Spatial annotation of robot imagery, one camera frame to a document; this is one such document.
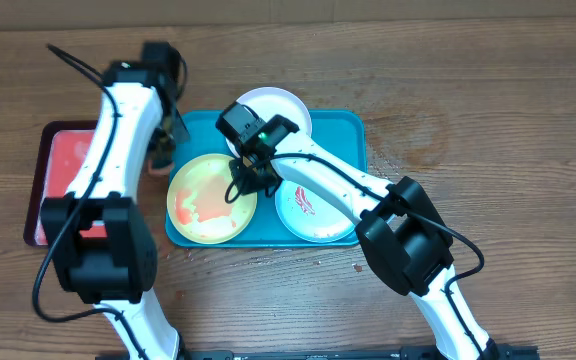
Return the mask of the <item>yellow-green plate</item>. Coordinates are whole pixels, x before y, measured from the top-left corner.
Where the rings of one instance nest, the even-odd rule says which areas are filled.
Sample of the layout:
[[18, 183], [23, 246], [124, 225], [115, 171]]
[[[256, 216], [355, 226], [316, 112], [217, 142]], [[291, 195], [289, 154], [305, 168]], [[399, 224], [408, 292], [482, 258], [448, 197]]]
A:
[[200, 245], [225, 243], [239, 235], [251, 222], [257, 207], [255, 193], [232, 198], [232, 184], [225, 154], [196, 157], [176, 172], [167, 193], [167, 212], [173, 228], [185, 239]]

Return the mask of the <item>white plate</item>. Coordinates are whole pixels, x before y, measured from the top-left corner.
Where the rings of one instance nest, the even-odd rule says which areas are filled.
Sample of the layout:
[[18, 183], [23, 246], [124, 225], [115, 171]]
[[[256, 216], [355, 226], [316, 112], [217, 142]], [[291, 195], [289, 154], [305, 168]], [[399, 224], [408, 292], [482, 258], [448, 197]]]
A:
[[251, 108], [262, 120], [268, 122], [281, 115], [299, 127], [297, 138], [301, 141], [312, 136], [310, 113], [301, 99], [293, 93], [277, 87], [261, 87], [241, 95], [237, 103]]

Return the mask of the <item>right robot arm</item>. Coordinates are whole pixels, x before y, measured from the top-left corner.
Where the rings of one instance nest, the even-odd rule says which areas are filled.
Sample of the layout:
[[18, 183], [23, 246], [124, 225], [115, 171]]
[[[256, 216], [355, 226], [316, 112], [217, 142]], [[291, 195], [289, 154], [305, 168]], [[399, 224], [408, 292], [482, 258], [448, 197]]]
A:
[[480, 271], [456, 271], [455, 240], [475, 244], [446, 226], [423, 187], [409, 177], [393, 183], [358, 170], [319, 146], [289, 119], [261, 119], [232, 103], [216, 122], [239, 154], [225, 200], [294, 182], [340, 211], [373, 273], [396, 293], [413, 299], [446, 359], [495, 359], [494, 340], [477, 324], [458, 286]]

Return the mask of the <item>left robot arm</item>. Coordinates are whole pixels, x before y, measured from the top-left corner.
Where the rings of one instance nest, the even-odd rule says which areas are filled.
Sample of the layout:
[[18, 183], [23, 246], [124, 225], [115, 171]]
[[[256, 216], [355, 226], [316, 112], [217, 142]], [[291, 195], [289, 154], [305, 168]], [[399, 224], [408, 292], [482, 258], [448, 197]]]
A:
[[101, 92], [100, 113], [86, 157], [60, 197], [47, 197], [39, 220], [48, 251], [31, 304], [50, 323], [104, 315], [128, 359], [185, 359], [178, 330], [154, 291], [157, 246], [137, 206], [142, 167], [173, 164], [188, 140], [177, 102], [186, 61], [167, 42], [147, 42], [136, 62], [114, 61], [104, 72], [50, 45], [54, 55]]

